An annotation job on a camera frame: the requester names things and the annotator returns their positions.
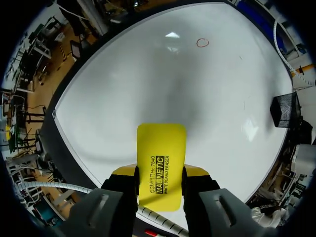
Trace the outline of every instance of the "white cloth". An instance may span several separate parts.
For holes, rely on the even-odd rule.
[[[262,227],[276,228],[279,225],[281,218],[285,213],[286,210],[281,208],[280,210],[276,210],[272,214],[271,218],[269,216],[266,216],[264,213],[261,213],[260,208],[258,207],[251,209],[252,219]]]

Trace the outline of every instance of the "white cable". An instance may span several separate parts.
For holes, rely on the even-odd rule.
[[[278,55],[280,56],[280,58],[282,59],[282,61],[286,64],[286,66],[290,69],[291,72],[293,72],[296,76],[298,76],[303,82],[307,83],[310,86],[313,86],[313,84],[310,81],[305,80],[289,63],[288,61],[284,58],[284,56],[282,55],[278,44],[277,44],[277,24],[278,24],[278,18],[276,18],[275,20],[275,24],[273,25],[273,40],[275,42],[275,47],[276,47],[276,51],[278,53]]]
[[[62,189],[71,189],[75,191],[79,191],[85,194],[88,194],[92,191],[92,189],[87,189],[78,185],[73,184],[65,184],[65,183],[56,183],[56,182],[23,182],[17,185],[18,190],[34,188],[34,187],[54,187],[54,188],[62,188]]]
[[[58,3],[56,3],[56,4],[57,4],[61,9],[63,9],[64,11],[66,11],[66,12],[68,12],[68,13],[70,13],[70,14],[73,14],[74,16],[79,17],[79,18],[81,18],[81,19],[88,20],[88,19],[85,18],[85,17],[79,16],[79,15],[77,15],[77,14],[74,14],[74,13],[71,12],[71,11],[68,11],[67,9],[65,9],[65,8],[63,8],[61,5],[59,5]]]
[[[20,169],[15,169],[15,171],[12,172],[10,175],[13,176],[13,175],[17,174],[18,172],[20,172],[21,170],[23,170],[23,169],[33,169],[33,170],[36,170],[36,169],[33,168],[33,167],[20,167]]]
[[[23,189],[34,188],[34,187],[55,187],[55,188],[62,188],[62,189],[71,189],[71,190],[79,191],[85,194],[88,194],[89,192],[92,191],[92,189],[87,189],[87,188],[84,188],[78,185],[73,185],[73,184],[56,183],[56,182],[38,182],[38,181],[23,182],[21,184],[18,184],[16,189],[23,190]],[[187,230],[178,226],[177,224],[173,223],[167,218],[159,215],[158,213],[151,211],[148,208],[145,208],[139,205],[137,214],[167,228],[170,232],[174,233],[175,235],[178,235],[180,237],[189,236],[189,233]]]
[[[139,205],[137,214],[165,227],[169,232],[177,236],[189,237],[189,232],[187,230],[146,207]]]

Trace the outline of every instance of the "red marker mark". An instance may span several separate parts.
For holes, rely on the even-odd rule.
[[[197,47],[204,48],[209,45],[209,41],[206,38],[200,38],[197,40]]]
[[[159,235],[156,232],[151,231],[151,230],[145,230],[145,233],[148,234],[149,236],[152,236],[152,237],[165,237],[165,236]]]

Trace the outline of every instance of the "red circle drawing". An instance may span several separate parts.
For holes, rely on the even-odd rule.
[[[204,48],[209,45],[209,41],[206,38],[200,38],[197,40],[197,47]]]

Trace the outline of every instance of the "red object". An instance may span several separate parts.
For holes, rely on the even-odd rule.
[[[206,38],[200,38],[197,40],[197,47],[199,47],[199,48],[204,48],[208,45],[209,45],[209,41]]]
[[[149,236],[156,237],[158,234],[156,232],[153,232],[151,230],[145,230],[145,233],[148,234]]]

